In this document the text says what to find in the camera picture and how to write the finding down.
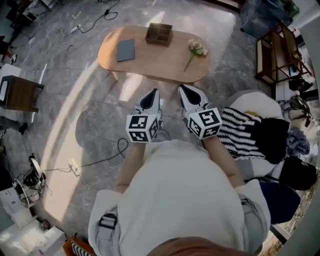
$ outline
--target black and white striped fabric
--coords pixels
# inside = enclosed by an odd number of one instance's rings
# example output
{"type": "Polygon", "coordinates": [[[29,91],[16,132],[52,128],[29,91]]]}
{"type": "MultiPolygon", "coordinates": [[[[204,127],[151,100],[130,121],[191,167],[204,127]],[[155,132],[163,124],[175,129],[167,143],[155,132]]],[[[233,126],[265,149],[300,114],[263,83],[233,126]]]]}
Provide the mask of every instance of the black and white striped fabric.
{"type": "Polygon", "coordinates": [[[79,245],[77,245],[73,240],[71,240],[72,251],[76,256],[94,256],[91,253],[82,249],[79,245]]]}
{"type": "Polygon", "coordinates": [[[226,107],[217,134],[235,160],[265,159],[256,144],[255,130],[262,118],[226,107]]]}

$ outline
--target wooden table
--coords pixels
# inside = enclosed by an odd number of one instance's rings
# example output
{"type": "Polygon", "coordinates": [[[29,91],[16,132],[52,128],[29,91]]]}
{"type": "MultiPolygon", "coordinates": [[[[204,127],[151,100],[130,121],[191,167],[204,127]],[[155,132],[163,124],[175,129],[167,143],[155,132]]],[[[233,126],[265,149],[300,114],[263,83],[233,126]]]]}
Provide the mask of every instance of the wooden table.
{"type": "Polygon", "coordinates": [[[209,50],[200,37],[174,30],[170,45],[162,46],[146,42],[147,29],[141,26],[124,26],[112,31],[100,47],[99,64],[111,72],[135,73],[174,84],[192,84],[206,75],[210,66],[209,52],[207,56],[195,56],[184,72],[191,54],[188,40],[198,40],[209,50]],[[117,44],[128,39],[135,40],[134,59],[117,62],[117,44]]]}

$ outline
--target flower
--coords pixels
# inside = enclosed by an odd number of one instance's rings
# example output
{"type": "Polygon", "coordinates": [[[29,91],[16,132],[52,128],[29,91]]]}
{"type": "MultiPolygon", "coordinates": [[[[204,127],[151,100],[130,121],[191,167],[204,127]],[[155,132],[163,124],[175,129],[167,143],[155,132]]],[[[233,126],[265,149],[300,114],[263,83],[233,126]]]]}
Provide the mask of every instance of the flower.
{"type": "Polygon", "coordinates": [[[194,56],[196,56],[196,55],[206,56],[208,54],[208,51],[203,47],[203,45],[199,41],[192,38],[192,39],[188,40],[188,44],[189,44],[189,49],[191,51],[191,56],[190,56],[189,62],[186,65],[184,71],[186,71],[187,67],[189,66],[189,64],[190,64],[191,60],[194,58],[194,56]]]}

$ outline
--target gray marble floor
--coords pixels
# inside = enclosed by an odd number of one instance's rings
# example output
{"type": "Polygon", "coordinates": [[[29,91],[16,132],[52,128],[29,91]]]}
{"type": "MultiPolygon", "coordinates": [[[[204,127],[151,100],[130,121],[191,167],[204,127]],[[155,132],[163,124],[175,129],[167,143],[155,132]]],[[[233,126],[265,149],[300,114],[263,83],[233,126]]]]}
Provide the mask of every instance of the gray marble floor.
{"type": "MultiPolygon", "coordinates": [[[[97,63],[98,51],[112,29],[124,25],[147,26],[149,22],[172,24],[175,30],[196,34],[206,40],[211,52],[210,70],[195,86],[202,89],[214,106],[224,105],[228,97],[246,89],[269,88],[254,78],[255,39],[240,32],[237,13],[201,0],[120,0],[114,10],[118,17],[100,19],[88,33],[66,34],[77,24],[90,28],[112,3],[95,0],[64,0],[52,12],[43,14],[23,31],[34,36],[31,44],[16,49],[15,63],[21,77],[38,82],[45,65],[33,117],[25,135],[7,130],[3,137],[12,176],[28,170],[28,156],[35,153],[44,170],[66,168],[73,158],[78,166],[108,158],[118,152],[117,141],[126,138],[126,116],[143,93],[158,88],[164,100],[164,127],[173,138],[199,143],[182,121],[178,87],[121,74],[119,82],[97,63]]],[[[20,35],[14,46],[27,41],[20,35]]],[[[14,111],[1,113],[24,122],[31,115],[14,111]]],[[[121,156],[84,167],[84,180],[98,190],[112,189],[121,156]]],[[[35,210],[71,235],[87,230],[96,192],[73,173],[47,171],[47,184],[35,210]]]]}

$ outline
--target gray book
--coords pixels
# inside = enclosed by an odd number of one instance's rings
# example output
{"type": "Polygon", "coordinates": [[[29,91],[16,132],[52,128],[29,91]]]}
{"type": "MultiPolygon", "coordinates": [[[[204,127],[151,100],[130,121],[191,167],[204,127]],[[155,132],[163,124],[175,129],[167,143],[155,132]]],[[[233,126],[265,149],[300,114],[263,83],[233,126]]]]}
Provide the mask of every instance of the gray book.
{"type": "Polygon", "coordinates": [[[116,60],[118,62],[133,60],[135,58],[135,40],[119,41],[117,44],[116,60]]]}

